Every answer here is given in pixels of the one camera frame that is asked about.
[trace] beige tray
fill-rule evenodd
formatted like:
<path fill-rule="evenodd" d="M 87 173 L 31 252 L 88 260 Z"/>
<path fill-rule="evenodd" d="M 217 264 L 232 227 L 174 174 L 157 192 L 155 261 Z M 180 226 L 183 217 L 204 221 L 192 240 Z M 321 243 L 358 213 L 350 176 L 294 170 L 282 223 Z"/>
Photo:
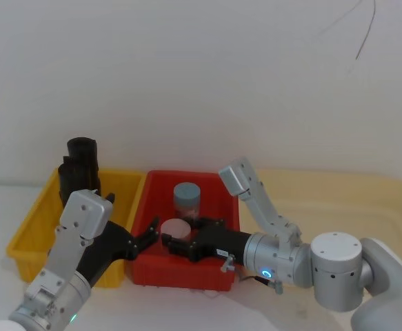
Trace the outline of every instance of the beige tray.
<path fill-rule="evenodd" d="M 283 216 L 296 223 L 310 243 L 322 232 L 342 231 L 382 240 L 402 258 L 402 181 L 383 176 L 258 171 Z M 240 202 L 241 231 L 261 231 Z"/>

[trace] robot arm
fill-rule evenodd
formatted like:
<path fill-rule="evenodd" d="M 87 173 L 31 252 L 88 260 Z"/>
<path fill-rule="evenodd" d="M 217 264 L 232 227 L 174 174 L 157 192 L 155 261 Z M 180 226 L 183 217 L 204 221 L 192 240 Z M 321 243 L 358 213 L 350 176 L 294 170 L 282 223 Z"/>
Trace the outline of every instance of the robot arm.
<path fill-rule="evenodd" d="M 171 253 L 193 262 L 208 256 L 225 259 L 224 271 L 238 263 L 279 294 L 283 282 L 314 286 L 317 302 L 337 312 L 358 308 L 366 288 L 374 298 L 354 314 L 353 330 L 402 330 L 402 261 L 389 248 L 342 232 L 320 234 L 311 244 L 302 243 L 300 229 L 277 213 L 246 158 L 219 175 L 229 193 L 246 202 L 266 234 L 235 232 L 216 223 L 201 229 L 190 243 L 163 236 Z"/>
<path fill-rule="evenodd" d="M 111 214 L 112 203 L 92 191 L 70 195 L 46 264 L 9 320 L 0 321 L 0 331 L 63 331 L 113 261 L 133 260 L 157 241 L 157 219 L 134 238 L 109 221 Z"/>

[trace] label sticker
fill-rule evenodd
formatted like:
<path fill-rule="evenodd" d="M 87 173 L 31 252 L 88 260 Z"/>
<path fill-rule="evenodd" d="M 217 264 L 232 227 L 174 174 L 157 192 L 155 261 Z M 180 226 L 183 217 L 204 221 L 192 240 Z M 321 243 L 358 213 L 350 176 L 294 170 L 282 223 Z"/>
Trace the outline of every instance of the label sticker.
<path fill-rule="evenodd" d="M 228 252 L 226 252 L 225 250 L 218 250 L 216 249 L 216 253 L 218 255 L 221 255 L 222 257 L 228 257 Z"/>

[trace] yellow plastic bin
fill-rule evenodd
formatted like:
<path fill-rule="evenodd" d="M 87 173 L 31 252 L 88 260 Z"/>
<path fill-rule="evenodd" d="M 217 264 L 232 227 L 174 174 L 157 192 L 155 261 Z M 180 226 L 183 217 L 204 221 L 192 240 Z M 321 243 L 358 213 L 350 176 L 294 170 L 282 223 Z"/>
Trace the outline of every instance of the yellow plastic bin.
<path fill-rule="evenodd" d="M 99 178 L 103 197 L 109 192 L 115 193 L 110 220 L 130 231 L 143 191 L 145 173 L 100 170 Z M 8 256 L 17 262 L 20 277 L 24 281 L 31 282 L 46 262 L 48 250 L 55 240 L 54 229 L 59 224 L 62 212 L 59 178 L 55 170 L 6 249 Z M 96 286 L 116 288 L 124 277 L 124 261 L 115 261 Z"/>

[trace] white table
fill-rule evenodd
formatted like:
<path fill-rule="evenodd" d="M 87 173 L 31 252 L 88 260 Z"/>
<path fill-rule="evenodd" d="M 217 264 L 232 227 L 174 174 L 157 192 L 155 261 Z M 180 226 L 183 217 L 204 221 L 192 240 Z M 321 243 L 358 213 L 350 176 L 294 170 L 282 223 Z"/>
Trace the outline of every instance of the white table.
<path fill-rule="evenodd" d="M 6 245 L 41 188 L 0 186 L 0 319 L 23 297 Z M 252 281 L 235 283 L 226 293 L 137 286 L 126 280 L 116 290 L 93 290 L 68 330 L 159 331 L 342 331 L 350 330 L 352 313 L 335 314 L 320 307 L 311 290 L 273 290 Z"/>

